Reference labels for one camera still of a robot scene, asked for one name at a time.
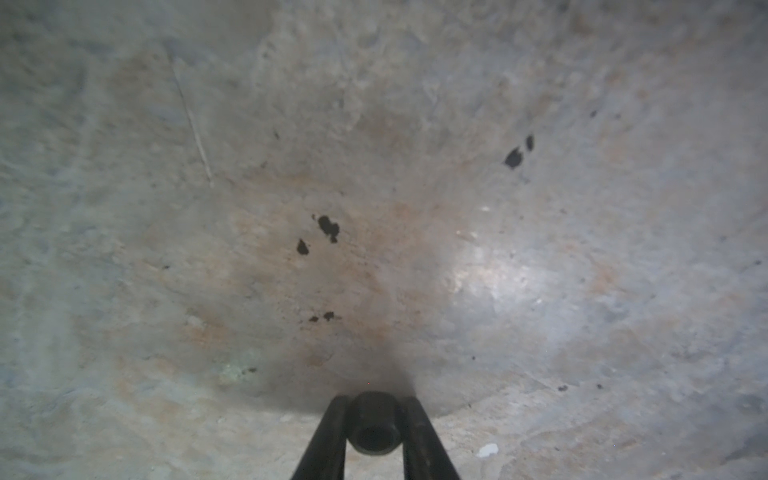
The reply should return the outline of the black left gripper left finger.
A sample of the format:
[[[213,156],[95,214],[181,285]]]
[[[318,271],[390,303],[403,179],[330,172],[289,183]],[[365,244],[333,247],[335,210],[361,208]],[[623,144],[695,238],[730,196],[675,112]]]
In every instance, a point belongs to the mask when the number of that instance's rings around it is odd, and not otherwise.
[[[328,405],[296,467],[292,480],[343,480],[346,416],[351,398],[336,396]]]

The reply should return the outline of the black hex nut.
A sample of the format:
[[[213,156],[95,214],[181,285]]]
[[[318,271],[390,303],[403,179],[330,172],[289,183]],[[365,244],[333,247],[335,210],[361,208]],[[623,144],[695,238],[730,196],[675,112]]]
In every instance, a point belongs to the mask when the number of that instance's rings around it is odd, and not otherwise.
[[[355,397],[347,411],[347,440],[359,453],[383,456],[402,442],[400,407],[391,394],[367,391]]]

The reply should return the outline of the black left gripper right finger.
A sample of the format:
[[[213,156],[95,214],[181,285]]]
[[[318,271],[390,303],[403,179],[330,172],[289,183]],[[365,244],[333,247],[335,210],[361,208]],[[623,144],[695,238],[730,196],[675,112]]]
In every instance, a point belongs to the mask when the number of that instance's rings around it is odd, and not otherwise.
[[[421,402],[415,397],[400,401],[405,480],[459,480],[440,438]]]

